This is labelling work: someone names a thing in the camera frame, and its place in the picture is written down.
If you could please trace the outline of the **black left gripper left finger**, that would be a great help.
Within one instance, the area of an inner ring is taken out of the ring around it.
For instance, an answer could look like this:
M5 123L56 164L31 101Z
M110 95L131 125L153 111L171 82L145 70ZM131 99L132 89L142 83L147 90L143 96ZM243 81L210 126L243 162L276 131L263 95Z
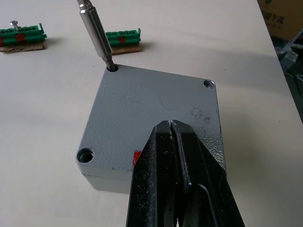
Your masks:
M134 165L126 226L176 226L178 186L175 141L169 122L161 121Z

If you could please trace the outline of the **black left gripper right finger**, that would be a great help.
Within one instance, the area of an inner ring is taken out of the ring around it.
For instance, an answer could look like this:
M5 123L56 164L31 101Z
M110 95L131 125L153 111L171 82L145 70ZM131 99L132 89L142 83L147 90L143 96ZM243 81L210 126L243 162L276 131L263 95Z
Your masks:
M193 128L173 120L171 130L176 141L181 183L179 226L244 226L224 169Z

